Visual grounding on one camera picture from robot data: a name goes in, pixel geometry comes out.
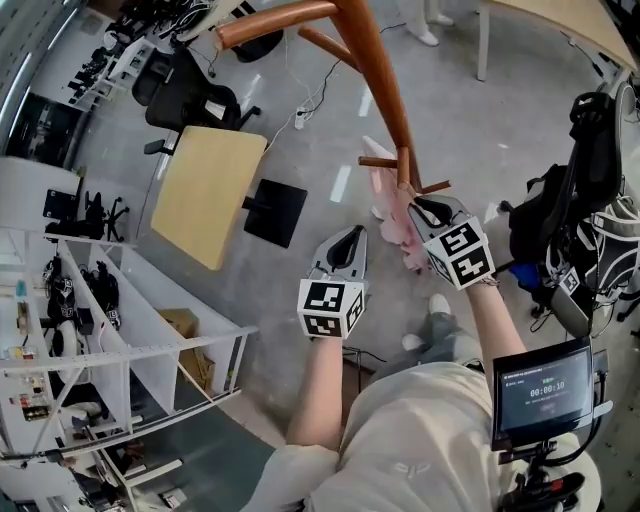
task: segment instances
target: white sneaker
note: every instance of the white sneaker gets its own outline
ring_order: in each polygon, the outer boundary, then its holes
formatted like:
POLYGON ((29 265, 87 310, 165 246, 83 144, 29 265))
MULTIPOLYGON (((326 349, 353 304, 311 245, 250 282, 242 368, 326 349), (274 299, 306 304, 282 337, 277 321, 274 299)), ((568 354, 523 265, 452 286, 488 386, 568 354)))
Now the white sneaker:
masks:
POLYGON ((407 352, 416 349, 421 345, 424 345, 423 339, 416 336, 415 334, 405 334, 402 338, 402 348, 404 348, 407 352))
POLYGON ((449 16, 445 16, 444 14, 438 14, 434 19, 427 20, 429 23, 434 23, 435 25, 441 25, 443 27, 453 27, 453 20, 449 18, 449 16))
POLYGON ((422 41, 427 46, 438 46, 438 39, 428 30, 425 32, 420 32, 416 34, 415 32, 411 32, 414 36, 416 36, 420 41, 422 41))
POLYGON ((436 293, 431 296, 429 299, 429 313, 446 313, 448 315, 451 314, 451 306, 449 306, 449 302, 446 297, 441 293, 436 293))

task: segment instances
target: power strip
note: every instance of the power strip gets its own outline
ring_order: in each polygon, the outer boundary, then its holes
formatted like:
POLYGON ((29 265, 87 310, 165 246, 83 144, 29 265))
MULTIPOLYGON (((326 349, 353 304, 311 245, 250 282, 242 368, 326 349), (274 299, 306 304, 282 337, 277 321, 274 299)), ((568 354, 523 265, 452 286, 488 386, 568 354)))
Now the power strip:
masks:
POLYGON ((296 130, 302 130, 304 128, 304 116, 306 112, 307 111, 302 107, 298 107, 296 110, 296 120, 294 122, 296 130))

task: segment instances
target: monitor screen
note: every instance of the monitor screen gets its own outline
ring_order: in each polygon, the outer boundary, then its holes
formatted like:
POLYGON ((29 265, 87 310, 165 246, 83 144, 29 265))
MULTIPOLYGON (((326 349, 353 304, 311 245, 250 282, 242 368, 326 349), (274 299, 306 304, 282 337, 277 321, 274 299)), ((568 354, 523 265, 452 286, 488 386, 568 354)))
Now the monitor screen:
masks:
POLYGON ((590 355, 582 351, 501 374, 499 430, 571 421, 589 414, 593 408, 590 355))

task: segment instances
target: shelving unit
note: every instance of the shelving unit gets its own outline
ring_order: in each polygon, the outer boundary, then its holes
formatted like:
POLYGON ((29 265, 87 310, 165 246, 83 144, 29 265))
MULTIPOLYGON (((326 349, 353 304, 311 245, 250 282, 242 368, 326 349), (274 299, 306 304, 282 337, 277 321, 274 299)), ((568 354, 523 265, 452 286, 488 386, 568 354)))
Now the shelving unit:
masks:
MULTIPOLYGON (((46 501, 54 496, 76 496, 79 489, 71 472, 49 462, 52 453, 68 458, 97 452, 96 455, 104 457, 107 447, 170 426, 239 393, 236 388, 238 369, 246 339, 257 332, 256 327, 239 327, 219 315, 144 260, 132 246, 34 232, 20 232, 20 236, 23 239, 19 239, 16 246, 22 264, 12 265, 11 272, 7 273, 2 273, 0 265, 0 276, 6 278, 10 275, 16 282, 22 279, 26 283, 30 329, 27 345, 35 347, 37 357, 33 360, 0 360, 0 414, 5 441, 4 446, 0 443, 3 448, 0 484, 11 499, 46 501), (43 238, 55 239, 56 243, 43 238), (80 244, 84 245, 84 251, 79 250, 80 244), (103 247, 108 247, 108 251, 105 252, 103 247), (107 254, 111 250, 113 253, 121 252, 119 266, 107 254), (77 254, 86 256, 87 252, 88 260, 77 258, 77 254), (46 301, 39 297, 36 290, 42 289, 40 266, 43 267, 43 261, 49 261, 56 253, 61 259, 62 273, 73 280, 76 308, 88 308, 93 317, 93 332, 86 336, 88 354, 50 357, 48 353, 40 325, 40 318, 47 316, 46 301), (107 265, 107 270, 118 282, 118 310, 121 317, 118 331, 100 308, 80 271, 81 264, 94 269, 98 261, 107 265), (199 337, 188 340, 182 338, 156 311, 165 308, 191 310, 199 319, 199 337), (203 347, 205 354, 215 363, 211 390, 199 388, 178 361, 181 350, 195 347, 203 347), (87 441, 80 443, 65 440, 48 379, 48 372, 61 370, 65 371, 67 377, 70 376, 67 384, 81 371, 90 376, 110 412, 107 422, 98 428, 105 437, 98 439, 89 436, 87 441), (141 422, 133 424, 129 370, 135 373, 166 416, 151 422, 145 422, 143 418, 141 422), (175 388, 179 370, 198 387, 205 400, 176 412, 175 388), (22 415, 19 402, 16 404, 14 400, 11 404, 11 398, 16 393, 25 392, 17 386, 23 385, 26 389, 24 377, 33 374, 45 375, 52 410, 47 420, 28 422, 22 415), (56 438, 63 440, 63 447, 58 446, 56 438), (25 460, 28 460, 27 468, 19 469, 25 460), (34 486, 34 478, 42 480, 42 485, 34 486)), ((15 318, 15 311, 13 298, 0 297, 0 319, 15 318)), ((4 336, 0 343, 16 346, 22 341, 22 337, 13 333, 4 336)), ((178 466, 174 461, 163 468, 152 468, 132 480, 132 485, 178 466)))

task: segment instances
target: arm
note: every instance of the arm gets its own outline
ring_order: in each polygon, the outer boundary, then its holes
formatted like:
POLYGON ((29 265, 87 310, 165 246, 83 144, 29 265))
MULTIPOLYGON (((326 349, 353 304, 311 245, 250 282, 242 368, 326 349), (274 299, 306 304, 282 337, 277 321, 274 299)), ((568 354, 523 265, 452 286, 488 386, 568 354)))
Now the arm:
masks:
POLYGON ((287 444, 320 445, 337 451, 341 420, 342 340, 316 339, 311 344, 287 444))
POLYGON ((526 352, 511 315, 496 286, 478 283, 467 288, 473 318, 482 347, 489 389, 492 389, 493 360, 526 352))

